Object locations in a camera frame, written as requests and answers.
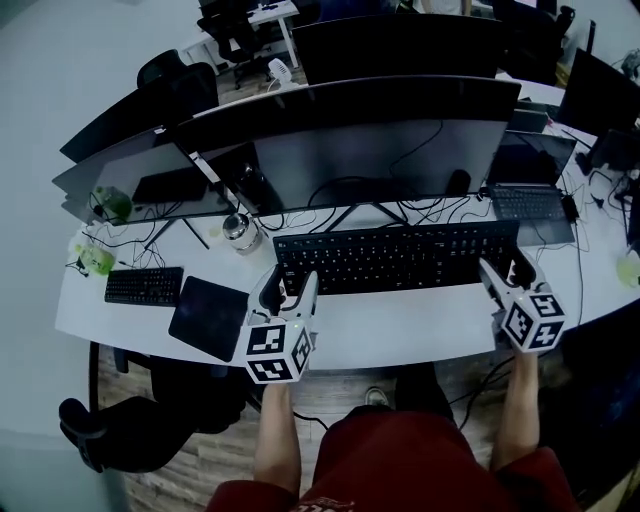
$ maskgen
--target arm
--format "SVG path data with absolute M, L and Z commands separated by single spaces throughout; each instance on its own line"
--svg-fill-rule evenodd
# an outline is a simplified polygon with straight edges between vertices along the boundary
M 515 362 L 493 454 L 492 471 L 533 453 L 540 441 L 538 355 L 514 349 Z
M 269 384 L 262 398 L 253 479 L 277 485 L 298 496 L 300 473 L 300 446 L 289 386 Z

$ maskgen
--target shoe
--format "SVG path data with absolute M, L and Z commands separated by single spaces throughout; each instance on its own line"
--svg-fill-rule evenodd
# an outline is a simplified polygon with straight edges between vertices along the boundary
M 380 388 L 369 388 L 364 396 L 365 405 L 386 405 L 389 407 L 389 399 Z

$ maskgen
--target red shirt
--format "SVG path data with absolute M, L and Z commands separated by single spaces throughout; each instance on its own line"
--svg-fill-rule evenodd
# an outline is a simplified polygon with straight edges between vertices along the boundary
M 482 468 L 446 418 L 418 412 L 358 416 L 322 440 L 313 486 L 298 500 L 261 482 L 222 484 L 207 512 L 574 512 L 553 451 L 541 448 L 497 473 Z

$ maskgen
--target small black keyboard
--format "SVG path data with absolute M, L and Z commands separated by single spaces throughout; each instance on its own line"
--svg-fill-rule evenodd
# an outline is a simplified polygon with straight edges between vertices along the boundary
M 112 270 L 107 278 L 105 302 L 176 307 L 183 268 Z
M 566 218 L 557 188 L 491 189 L 493 208 L 500 220 L 559 220 Z

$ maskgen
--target laptop keyboard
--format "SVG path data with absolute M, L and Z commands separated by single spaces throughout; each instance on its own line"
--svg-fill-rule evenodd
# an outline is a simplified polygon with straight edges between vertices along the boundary
M 491 197 L 499 220 L 564 219 L 558 189 L 493 188 Z

